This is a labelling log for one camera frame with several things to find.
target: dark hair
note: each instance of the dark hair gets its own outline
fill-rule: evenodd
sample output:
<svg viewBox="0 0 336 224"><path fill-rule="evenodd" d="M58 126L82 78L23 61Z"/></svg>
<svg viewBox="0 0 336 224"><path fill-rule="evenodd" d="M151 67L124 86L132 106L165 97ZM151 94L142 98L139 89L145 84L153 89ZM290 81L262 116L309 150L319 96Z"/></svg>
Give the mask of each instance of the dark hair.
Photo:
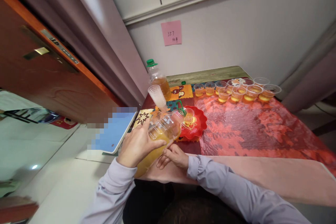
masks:
<svg viewBox="0 0 336 224"><path fill-rule="evenodd" d="M190 197L172 202L158 224L240 224L246 221L222 202Z"/></svg>

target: curtain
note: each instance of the curtain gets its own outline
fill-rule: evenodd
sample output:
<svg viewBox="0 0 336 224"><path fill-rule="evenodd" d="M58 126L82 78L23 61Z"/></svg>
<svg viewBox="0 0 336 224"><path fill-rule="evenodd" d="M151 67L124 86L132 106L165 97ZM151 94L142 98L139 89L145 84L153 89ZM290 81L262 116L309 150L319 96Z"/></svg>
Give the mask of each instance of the curtain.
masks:
<svg viewBox="0 0 336 224"><path fill-rule="evenodd" d="M127 106L141 106L147 72L113 0L22 2Z"/></svg>
<svg viewBox="0 0 336 224"><path fill-rule="evenodd" d="M282 103L292 113L307 109L336 92L336 22L281 85Z"/></svg>

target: person's arm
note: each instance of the person's arm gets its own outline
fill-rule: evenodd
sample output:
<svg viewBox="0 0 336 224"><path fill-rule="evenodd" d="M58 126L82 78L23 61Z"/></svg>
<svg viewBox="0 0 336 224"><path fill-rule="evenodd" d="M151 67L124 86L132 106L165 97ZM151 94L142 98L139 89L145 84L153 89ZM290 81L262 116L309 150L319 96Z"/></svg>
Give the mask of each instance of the person's arm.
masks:
<svg viewBox="0 0 336 224"><path fill-rule="evenodd" d="M81 224L119 224L126 200L135 187L137 165L152 150L166 145L166 141L152 141L148 135L149 120L127 134L119 156L114 159L104 177L99 180L93 205Z"/></svg>
<svg viewBox="0 0 336 224"><path fill-rule="evenodd" d="M121 223L126 200L135 187L137 168L120 165L114 159L98 182L95 199L82 224Z"/></svg>
<svg viewBox="0 0 336 224"><path fill-rule="evenodd" d="M295 207L271 190L259 187L234 174L228 166L205 156L187 156L177 145L164 150L157 167L173 161L187 170L187 176L240 213L248 223L308 224Z"/></svg>

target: bottle cap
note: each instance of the bottle cap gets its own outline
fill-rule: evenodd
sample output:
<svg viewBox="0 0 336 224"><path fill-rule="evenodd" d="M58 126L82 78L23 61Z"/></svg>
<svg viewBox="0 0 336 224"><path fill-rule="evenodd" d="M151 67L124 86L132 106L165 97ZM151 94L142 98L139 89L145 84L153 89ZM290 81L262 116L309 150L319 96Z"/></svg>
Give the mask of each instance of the bottle cap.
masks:
<svg viewBox="0 0 336 224"><path fill-rule="evenodd" d="M148 67L149 67L149 66L152 67L152 66L157 65L157 63L155 63L153 59L149 59L149 60L147 60L146 62L147 62L147 66L148 66Z"/></svg>

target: purple curtain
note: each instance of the purple curtain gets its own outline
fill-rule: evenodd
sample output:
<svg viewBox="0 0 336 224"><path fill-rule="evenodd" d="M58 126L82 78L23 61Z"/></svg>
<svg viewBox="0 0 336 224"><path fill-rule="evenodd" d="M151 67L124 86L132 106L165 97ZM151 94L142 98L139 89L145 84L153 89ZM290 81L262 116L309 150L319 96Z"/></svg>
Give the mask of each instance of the purple curtain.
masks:
<svg viewBox="0 0 336 224"><path fill-rule="evenodd" d="M127 106L141 106L147 72L113 0L23 3Z"/></svg>
<svg viewBox="0 0 336 224"><path fill-rule="evenodd" d="M307 109L336 92L336 46L321 59L282 101L292 113Z"/></svg>

